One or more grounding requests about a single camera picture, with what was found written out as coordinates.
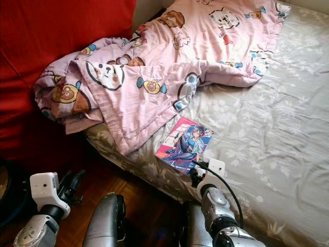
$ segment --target anime girl illustration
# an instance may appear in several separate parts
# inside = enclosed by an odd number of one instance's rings
[[[199,161],[213,132],[182,117],[159,148],[156,156],[187,174]]]

